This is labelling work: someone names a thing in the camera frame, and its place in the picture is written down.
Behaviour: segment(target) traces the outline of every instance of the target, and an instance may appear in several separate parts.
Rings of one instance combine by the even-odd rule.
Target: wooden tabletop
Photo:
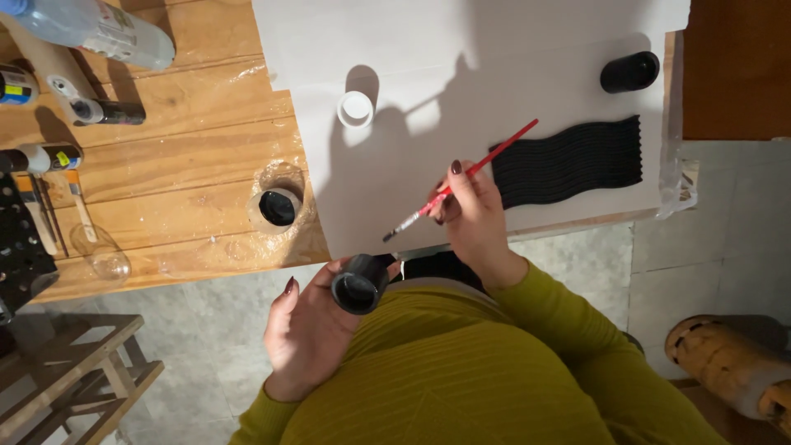
[[[123,282],[99,279],[90,256],[82,256],[96,246],[86,248],[79,240],[81,222],[68,184],[61,173],[48,173],[70,256],[59,253],[61,279],[35,301],[328,261],[290,94],[271,89],[250,0],[109,3],[160,26],[176,43],[173,64],[158,72],[75,51],[97,92],[142,102],[146,122],[67,126],[43,89],[34,105],[0,106],[0,149],[78,143],[85,151],[82,190],[103,238],[100,249],[123,251],[129,276]],[[666,61],[673,55],[671,35]],[[19,58],[0,30],[0,62]],[[244,207],[267,177],[284,172],[305,182],[307,218],[286,234],[260,234]],[[646,215],[607,215],[565,226]]]

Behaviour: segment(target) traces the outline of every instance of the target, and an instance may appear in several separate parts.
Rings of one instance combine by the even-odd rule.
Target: red paintbrush
[[[500,144],[497,148],[494,149],[494,151],[492,151],[484,159],[482,159],[481,162],[479,162],[479,163],[473,165],[472,167],[470,167],[470,169],[465,172],[467,174],[467,176],[472,177],[472,175],[476,174],[478,172],[478,170],[480,170],[484,165],[486,165],[489,162],[491,162],[491,160],[494,159],[495,156],[497,156],[503,150],[508,148],[511,144],[514,143],[514,141],[516,141],[517,139],[522,137],[522,135],[524,133],[527,133],[528,130],[533,128],[538,122],[539,122],[538,119],[534,119],[530,124],[525,125],[524,128],[522,128],[521,130],[517,131],[517,133],[515,135],[511,136],[507,141],[505,141],[502,144]],[[413,213],[412,215],[410,215],[409,218],[404,219],[403,222],[398,225],[398,227],[396,227],[395,229],[392,230],[392,232],[390,232],[389,234],[386,234],[384,236],[384,238],[382,238],[382,242],[390,241],[391,238],[393,238],[397,234],[403,232],[407,227],[411,226],[412,223],[414,223],[415,221],[418,220],[418,218],[420,218],[421,216],[424,216],[424,215],[428,215],[429,212],[431,211],[431,209],[434,208],[434,206],[438,205],[439,203],[444,201],[445,198],[447,198],[448,196],[451,196],[452,194],[453,194],[453,191],[451,191],[449,186],[443,188],[442,191],[440,192],[440,194],[437,195],[433,200],[431,200],[429,203],[426,203],[426,205],[421,207],[420,210],[418,210],[415,213]]]

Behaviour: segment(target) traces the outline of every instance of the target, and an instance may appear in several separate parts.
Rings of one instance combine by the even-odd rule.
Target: woman
[[[230,444],[726,443],[609,320],[509,250],[497,187],[470,165],[452,163],[437,190],[454,198],[431,216],[488,296],[407,270],[358,317],[330,294],[343,260],[302,291],[292,278],[263,337],[272,373]]]

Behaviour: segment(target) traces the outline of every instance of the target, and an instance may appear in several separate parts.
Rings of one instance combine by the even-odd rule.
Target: woman's left hand
[[[302,292],[291,277],[272,302],[263,343],[272,363],[264,390],[273,400],[304,400],[340,366],[362,319],[332,299],[332,280],[348,260],[324,265]],[[398,274],[399,266],[396,262],[388,268],[391,278]]]

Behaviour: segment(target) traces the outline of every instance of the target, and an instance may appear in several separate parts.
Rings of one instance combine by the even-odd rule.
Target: hand
[[[264,390],[273,400],[304,400],[340,366],[362,319],[341,309],[330,291],[332,280],[348,260],[324,265],[301,293],[291,277],[272,302],[263,344],[272,362]],[[388,268],[390,277],[399,270],[400,262],[394,263]]]
[[[473,165],[472,161],[451,164],[447,176],[428,199],[448,185],[453,194],[432,209],[429,216],[445,225],[453,251],[485,287],[510,287],[527,274],[528,262],[508,248],[505,212],[497,186],[483,171],[473,177],[464,173]]]

